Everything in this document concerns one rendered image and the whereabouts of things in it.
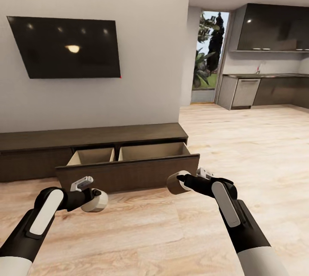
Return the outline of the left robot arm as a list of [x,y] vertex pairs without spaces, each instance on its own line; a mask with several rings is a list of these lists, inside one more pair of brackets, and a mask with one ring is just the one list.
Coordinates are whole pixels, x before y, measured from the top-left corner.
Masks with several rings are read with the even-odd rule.
[[81,188],[92,183],[86,176],[64,188],[48,187],[36,197],[34,208],[22,220],[0,247],[0,276],[27,276],[35,257],[55,219],[55,212],[73,211],[102,195],[98,189]]

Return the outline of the pillar candle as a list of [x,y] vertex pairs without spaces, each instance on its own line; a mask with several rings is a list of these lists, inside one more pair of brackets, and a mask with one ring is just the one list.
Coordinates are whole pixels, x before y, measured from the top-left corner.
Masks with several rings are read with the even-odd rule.
[[185,175],[188,173],[189,172],[183,170],[178,173],[172,174],[170,177],[168,177],[167,188],[172,194],[177,195],[177,194],[191,191],[191,188],[184,186],[184,182],[176,178],[177,175],[182,175],[182,174]]
[[102,195],[94,197],[94,199],[81,206],[84,212],[97,213],[103,211],[108,204],[108,195],[101,191]]

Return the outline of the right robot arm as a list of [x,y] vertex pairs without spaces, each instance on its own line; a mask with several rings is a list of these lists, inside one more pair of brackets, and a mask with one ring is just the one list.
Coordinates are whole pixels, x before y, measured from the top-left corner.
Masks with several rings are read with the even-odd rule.
[[234,182],[215,178],[205,168],[197,175],[177,175],[184,186],[215,198],[245,276],[290,276],[258,223],[241,199],[237,199]]

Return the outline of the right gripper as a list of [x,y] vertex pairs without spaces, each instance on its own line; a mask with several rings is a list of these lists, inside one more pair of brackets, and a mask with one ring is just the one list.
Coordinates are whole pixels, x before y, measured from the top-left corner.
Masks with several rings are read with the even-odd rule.
[[177,175],[176,178],[184,182],[184,186],[187,186],[196,192],[204,194],[201,190],[201,183],[205,178],[195,177],[191,174]]

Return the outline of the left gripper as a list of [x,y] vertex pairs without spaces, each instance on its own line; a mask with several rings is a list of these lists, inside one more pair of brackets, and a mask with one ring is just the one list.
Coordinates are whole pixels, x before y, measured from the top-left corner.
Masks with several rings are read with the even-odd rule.
[[98,189],[87,188],[81,192],[73,192],[75,195],[75,201],[71,208],[67,211],[73,211],[78,207],[92,201],[94,197],[102,195],[101,191]]

